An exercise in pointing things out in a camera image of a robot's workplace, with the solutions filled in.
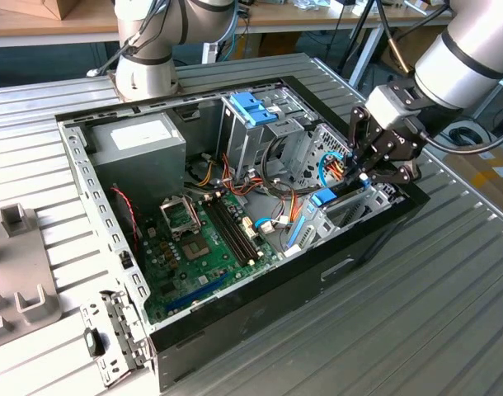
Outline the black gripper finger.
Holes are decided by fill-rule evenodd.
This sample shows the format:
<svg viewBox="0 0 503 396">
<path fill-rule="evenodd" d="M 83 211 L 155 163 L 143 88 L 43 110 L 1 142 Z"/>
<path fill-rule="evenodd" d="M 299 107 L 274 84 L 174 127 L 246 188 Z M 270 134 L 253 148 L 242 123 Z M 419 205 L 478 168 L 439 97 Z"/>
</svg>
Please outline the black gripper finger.
<svg viewBox="0 0 503 396">
<path fill-rule="evenodd" d="M 382 134 L 378 123 L 362 106 L 356 106 L 350 113 L 347 143 L 350 156 L 346 159 L 346 176 L 358 177 L 365 173 L 372 182 L 382 181 L 378 173 L 378 163 L 382 159 L 382 149 L 377 141 Z"/>
<path fill-rule="evenodd" d="M 421 179 L 421 170 L 416 160 L 400 164 L 380 162 L 369 171 L 372 183 L 408 184 Z"/>
</svg>

